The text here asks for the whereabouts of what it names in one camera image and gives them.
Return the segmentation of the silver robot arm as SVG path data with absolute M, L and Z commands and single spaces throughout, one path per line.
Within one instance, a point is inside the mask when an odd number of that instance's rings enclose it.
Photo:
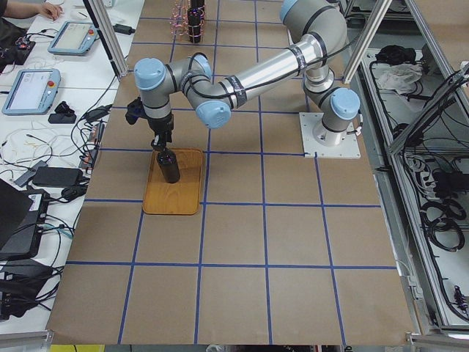
M 304 92 L 323 112 L 313 128 L 314 139 L 326 147 L 340 144 L 360 108 L 358 95 L 340 87 L 328 66 L 329 59 L 345 47 L 346 20 L 327 1 L 285 1 L 279 18 L 292 44 L 216 84 L 211 82 L 212 70 L 204 54 L 168 64 L 156 58 L 139 60 L 133 73 L 140 95 L 128 104 L 128 123 L 146 120 L 155 135 L 152 147 L 164 150 L 174 128 L 171 94 L 181 92 L 202 123 L 216 129 L 229 121 L 232 110 L 283 81 L 302 77 Z

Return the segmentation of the person hand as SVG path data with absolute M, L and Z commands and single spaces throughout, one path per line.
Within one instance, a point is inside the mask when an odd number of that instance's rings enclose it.
M 43 2 L 37 5 L 37 14 L 55 21 L 63 14 L 63 9 L 58 4 Z

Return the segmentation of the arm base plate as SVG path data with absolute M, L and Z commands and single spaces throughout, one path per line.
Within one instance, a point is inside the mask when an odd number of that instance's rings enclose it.
M 353 123 L 349 122 L 345 131 L 332 132 L 323 126 L 323 115 L 323 113 L 299 113 L 304 156 L 359 159 L 361 152 Z

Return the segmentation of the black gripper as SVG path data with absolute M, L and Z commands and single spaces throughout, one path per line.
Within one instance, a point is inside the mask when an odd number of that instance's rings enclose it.
M 153 150 L 163 151 L 168 143 L 172 143 L 173 114 L 169 113 L 162 118 L 149 118 L 149 127 L 154 132 L 155 138 L 151 142 Z

